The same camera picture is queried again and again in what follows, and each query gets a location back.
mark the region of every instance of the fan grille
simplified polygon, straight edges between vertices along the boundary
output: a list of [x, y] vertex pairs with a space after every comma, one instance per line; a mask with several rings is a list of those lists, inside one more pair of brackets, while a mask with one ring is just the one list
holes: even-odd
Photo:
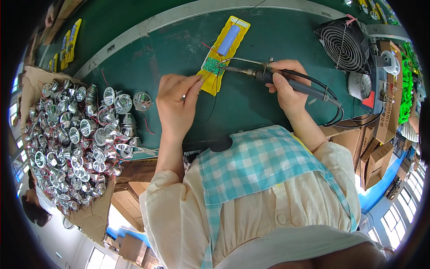
[[321, 31], [324, 49], [335, 62], [336, 68], [350, 72], [362, 72], [365, 59], [360, 44], [348, 31], [335, 26], [327, 26]]

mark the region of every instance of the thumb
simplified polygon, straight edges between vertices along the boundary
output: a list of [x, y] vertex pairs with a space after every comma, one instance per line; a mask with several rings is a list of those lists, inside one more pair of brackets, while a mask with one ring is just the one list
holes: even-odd
[[294, 91], [293, 88], [291, 88], [290, 84], [288, 83], [287, 79], [278, 73], [273, 73], [273, 84], [275, 84], [276, 89], [278, 90], [278, 93], [282, 97], [286, 97]]
[[196, 108], [197, 98], [199, 97], [200, 88], [202, 87], [203, 82], [205, 82], [205, 80], [202, 77], [198, 82], [191, 86], [185, 97], [185, 108]]

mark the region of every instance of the button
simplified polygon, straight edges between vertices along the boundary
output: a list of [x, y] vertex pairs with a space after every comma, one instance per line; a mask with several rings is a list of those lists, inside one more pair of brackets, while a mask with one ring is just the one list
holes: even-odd
[[279, 214], [276, 219], [280, 225], [284, 225], [287, 222], [287, 218], [285, 218], [284, 214]]

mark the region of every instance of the cooling fan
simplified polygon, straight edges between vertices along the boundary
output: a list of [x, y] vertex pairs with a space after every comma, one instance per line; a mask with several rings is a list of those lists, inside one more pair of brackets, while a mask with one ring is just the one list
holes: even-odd
[[346, 26], [348, 20], [345, 17], [321, 24], [314, 32], [337, 69], [371, 74], [374, 64], [369, 43], [356, 21]]

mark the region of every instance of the blouse sleeve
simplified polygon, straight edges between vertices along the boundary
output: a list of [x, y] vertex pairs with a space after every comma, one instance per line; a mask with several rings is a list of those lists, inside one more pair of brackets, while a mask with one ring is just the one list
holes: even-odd
[[349, 149], [333, 142], [327, 142], [322, 144], [313, 155], [333, 174], [359, 222], [360, 201], [355, 187], [354, 165]]
[[160, 171], [146, 190], [145, 205], [150, 243], [166, 267], [200, 268], [209, 241], [193, 189], [174, 172]]

